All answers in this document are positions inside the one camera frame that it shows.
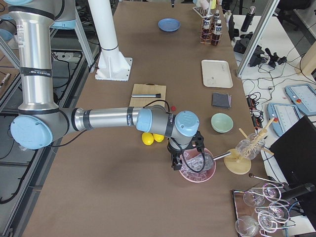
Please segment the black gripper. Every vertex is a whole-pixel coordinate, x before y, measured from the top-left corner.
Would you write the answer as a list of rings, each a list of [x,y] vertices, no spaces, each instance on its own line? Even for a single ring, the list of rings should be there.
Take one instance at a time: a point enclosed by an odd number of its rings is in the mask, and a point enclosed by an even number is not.
[[[197,131],[195,136],[192,137],[191,141],[189,142],[188,146],[186,147],[187,150],[190,149],[196,149],[200,154],[202,154],[202,168],[198,171],[203,171],[205,168],[205,153],[204,153],[204,137],[201,135],[200,131]],[[192,169],[184,159],[184,149],[181,147],[181,145],[174,139],[169,138],[168,139],[168,145],[167,145],[168,151],[171,153],[171,161],[172,165],[171,167],[176,171],[180,170],[184,163],[191,171],[196,171]]]

